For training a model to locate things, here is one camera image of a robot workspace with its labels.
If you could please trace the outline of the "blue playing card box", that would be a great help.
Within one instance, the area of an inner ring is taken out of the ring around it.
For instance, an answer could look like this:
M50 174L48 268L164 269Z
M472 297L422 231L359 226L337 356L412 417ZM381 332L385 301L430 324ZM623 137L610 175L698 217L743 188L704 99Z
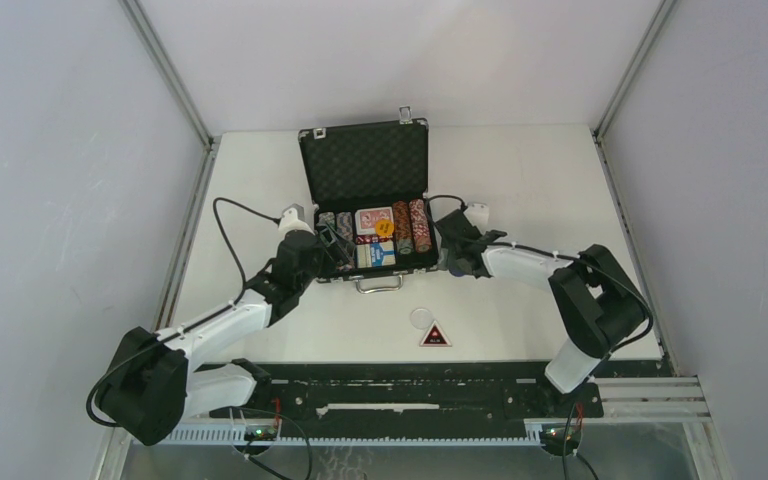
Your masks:
M392 241L358 245L355 249L358 268L379 268L396 264L396 251Z

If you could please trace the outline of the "red playing card deck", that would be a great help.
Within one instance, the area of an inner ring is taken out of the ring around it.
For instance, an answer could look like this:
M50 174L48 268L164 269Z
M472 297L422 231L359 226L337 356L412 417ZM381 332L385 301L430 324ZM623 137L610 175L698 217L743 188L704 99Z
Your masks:
M387 220L393 222L391 207L373 207L360 209L355 212L355 232L358 235L373 235L377 232L376 225Z

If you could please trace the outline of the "orange blind button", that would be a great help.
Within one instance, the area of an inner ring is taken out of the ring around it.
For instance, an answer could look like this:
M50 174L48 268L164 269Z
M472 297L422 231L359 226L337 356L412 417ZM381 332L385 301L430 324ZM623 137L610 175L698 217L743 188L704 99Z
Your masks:
M395 224L388 218L380 219L375 224L375 234L381 238L391 238L395 231Z

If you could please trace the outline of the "black aluminium poker case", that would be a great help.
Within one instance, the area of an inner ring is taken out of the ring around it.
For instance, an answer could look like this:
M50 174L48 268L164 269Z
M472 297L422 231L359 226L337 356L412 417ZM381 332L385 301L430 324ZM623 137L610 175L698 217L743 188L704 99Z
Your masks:
M409 112L402 107L398 120L298 132L315 220L427 199L429 124Z

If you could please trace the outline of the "white dealer button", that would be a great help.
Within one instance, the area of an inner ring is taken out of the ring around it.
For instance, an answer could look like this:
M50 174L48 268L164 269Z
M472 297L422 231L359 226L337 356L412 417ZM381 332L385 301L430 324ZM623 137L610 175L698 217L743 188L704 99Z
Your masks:
M416 308L410 313L409 321L414 328L425 331L433 325L435 318L430 310Z

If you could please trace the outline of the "red black triangle card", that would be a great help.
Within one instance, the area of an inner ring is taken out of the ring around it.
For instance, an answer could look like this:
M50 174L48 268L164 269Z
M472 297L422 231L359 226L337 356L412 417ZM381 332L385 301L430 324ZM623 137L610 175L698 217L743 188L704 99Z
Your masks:
M451 347L452 343L440 327L438 322L433 322L419 343L420 347Z

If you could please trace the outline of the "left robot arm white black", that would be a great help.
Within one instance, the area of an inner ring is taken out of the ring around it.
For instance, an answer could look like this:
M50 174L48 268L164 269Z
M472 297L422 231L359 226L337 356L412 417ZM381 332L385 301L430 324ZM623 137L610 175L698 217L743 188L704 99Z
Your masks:
M238 298L191 324L156 333L130 330L90 390L88 416L151 446L181 420L226 406L237 406L250 417L265 414L273 392L258 381L253 365L230 362L205 369L204 364L287 316L330 264L348 258L352 245L323 225L289 230L275 257L245 282Z

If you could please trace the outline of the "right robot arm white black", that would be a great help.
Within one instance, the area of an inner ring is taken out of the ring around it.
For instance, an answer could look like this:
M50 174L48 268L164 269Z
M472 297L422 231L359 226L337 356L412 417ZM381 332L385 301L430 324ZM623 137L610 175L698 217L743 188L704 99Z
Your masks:
M577 389L603 362L653 328L647 302L603 245L564 255L505 242L502 231L481 232L464 209L434 225L451 273L517 281L553 296L567 340L546 366L546 382L537 391L539 406L549 415L565 415L577 403Z

